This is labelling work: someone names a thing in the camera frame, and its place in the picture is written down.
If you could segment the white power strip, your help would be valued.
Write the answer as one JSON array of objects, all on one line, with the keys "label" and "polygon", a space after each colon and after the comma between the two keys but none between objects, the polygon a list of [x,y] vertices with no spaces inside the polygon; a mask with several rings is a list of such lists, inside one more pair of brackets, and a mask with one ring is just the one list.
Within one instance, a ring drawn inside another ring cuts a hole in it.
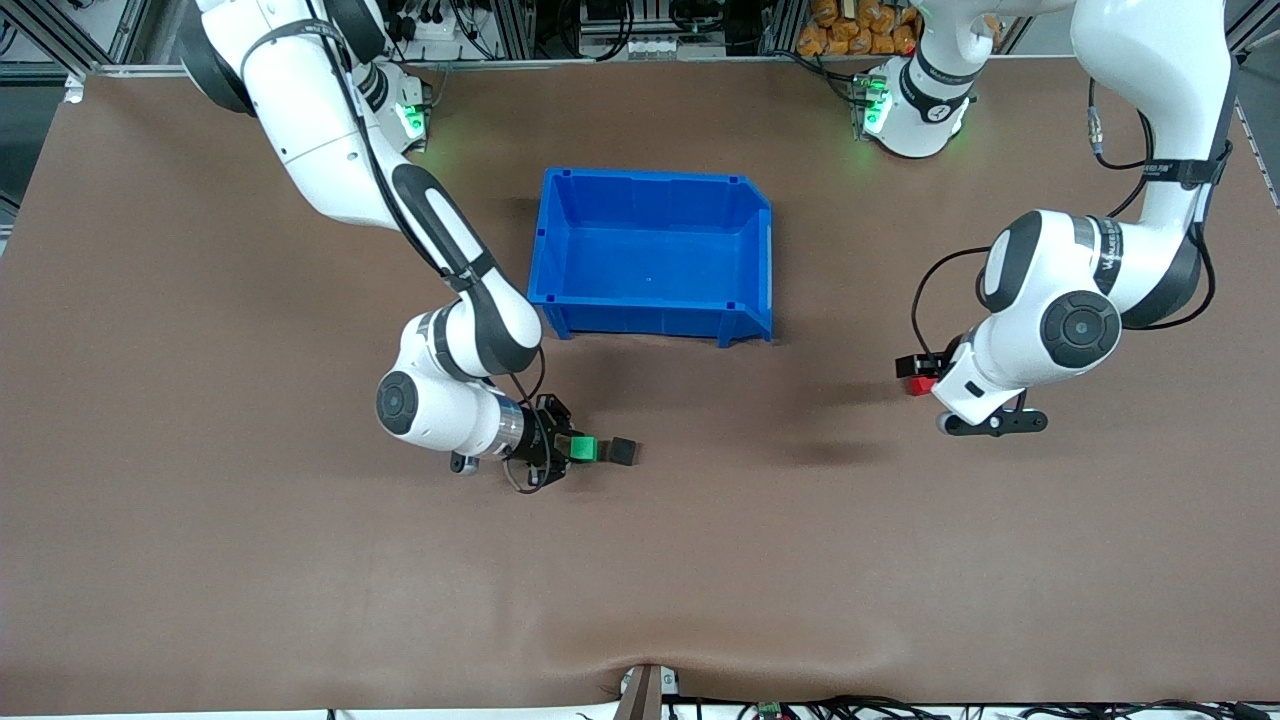
[{"label": "white power strip", "polygon": [[458,50],[454,15],[438,0],[393,3],[383,19],[393,60],[444,61]]}]

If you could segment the black electronics box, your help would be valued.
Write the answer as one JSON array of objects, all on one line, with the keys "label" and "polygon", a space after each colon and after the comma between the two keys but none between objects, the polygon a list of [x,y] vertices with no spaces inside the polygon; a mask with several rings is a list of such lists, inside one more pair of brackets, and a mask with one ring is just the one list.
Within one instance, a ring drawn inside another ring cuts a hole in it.
[{"label": "black electronics box", "polygon": [[570,46],[595,61],[728,55],[724,0],[564,0]]}]

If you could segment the orange snack bags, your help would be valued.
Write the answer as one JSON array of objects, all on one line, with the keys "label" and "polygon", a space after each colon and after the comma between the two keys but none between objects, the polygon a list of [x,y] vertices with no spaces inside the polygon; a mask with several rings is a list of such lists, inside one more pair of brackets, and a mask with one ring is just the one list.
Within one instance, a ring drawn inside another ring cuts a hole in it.
[{"label": "orange snack bags", "polygon": [[809,19],[797,36],[800,56],[914,54],[924,17],[905,1],[808,0]]}]

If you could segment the brown table mat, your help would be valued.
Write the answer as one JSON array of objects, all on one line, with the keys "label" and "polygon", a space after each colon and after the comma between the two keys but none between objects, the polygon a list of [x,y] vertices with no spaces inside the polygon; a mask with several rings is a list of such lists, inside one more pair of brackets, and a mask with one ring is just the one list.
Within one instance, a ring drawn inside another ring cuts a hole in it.
[{"label": "brown table mat", "polygon": [[774,341],[582,334],[545,388],[635,466],[522,496],[390,438],[449,292],[316,214],[186,77],[63,104],[0,258],[0,715],[723,700],[1280,700],[1280,211],[1245,127],[1212,307],[950,438],[893,378],[938,258],[1105,213],[1085,77],[1000,58],[938,156],[856,141],[790,61],[453,72],[422,163],[525,284],[550,167],[742,174]]}]

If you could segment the metal clamp bracket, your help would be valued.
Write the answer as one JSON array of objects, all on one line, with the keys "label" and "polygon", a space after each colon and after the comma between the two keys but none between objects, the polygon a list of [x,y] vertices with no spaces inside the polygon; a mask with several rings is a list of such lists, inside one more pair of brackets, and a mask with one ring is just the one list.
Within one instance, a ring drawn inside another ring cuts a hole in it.
[{"label": "metal clamp bracket", "polygon": [[613,720],[680,720],[678,671],[644,664],[627,670]]}]

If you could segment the silver table edge rail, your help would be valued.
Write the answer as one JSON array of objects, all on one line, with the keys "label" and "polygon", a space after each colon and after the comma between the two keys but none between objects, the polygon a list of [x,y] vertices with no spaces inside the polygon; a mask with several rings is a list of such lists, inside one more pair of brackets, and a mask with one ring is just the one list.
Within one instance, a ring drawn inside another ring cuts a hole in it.
[{"label": "silver table edge rail", "polygon": [[[824,56],[820,59],[820,65],[827,69],[867,69],[886,61],[887,56],[869,55],[869,56]],[[771,56],[700,56],[689,58],[676,63],[684,63],[685,65],[723,65],[723,64],[744,64],[744,65],[763,65],[767,63],[788,63],[790,60],[782,55]],[[609,60],[609,61],[594,61],[590,59],[564,59],[564,60],[520,60],[520,61],[503,61],[503,60],[448,60],[448,61],[402,61],[401,65],[411,70],[449,70],[449,72],[467,72],[467,70],[549,70],[558,69],[561,67],[586,67],[586,68],[630,68],[630,67],[657,67],[660,60]],[[68,76],[74,77],[77,82],[84,83],[88,77],[111,77],[111,78],[172,78],[183,77],[186,74],[186,67],[182,64],[106,64],[100,67],[92,67],[88,70],[76,73],[70,70]]]}]

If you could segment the blue plastic storage bin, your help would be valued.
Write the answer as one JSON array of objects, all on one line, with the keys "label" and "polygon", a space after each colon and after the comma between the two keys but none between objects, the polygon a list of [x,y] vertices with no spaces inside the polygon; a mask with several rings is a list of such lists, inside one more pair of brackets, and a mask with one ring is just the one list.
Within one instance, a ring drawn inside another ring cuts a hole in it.
[{"label": "blue plastic storage bin", "polygon": [[527,300],[562,340],[771,342],[773,208],[745,176],[552,167]]}]

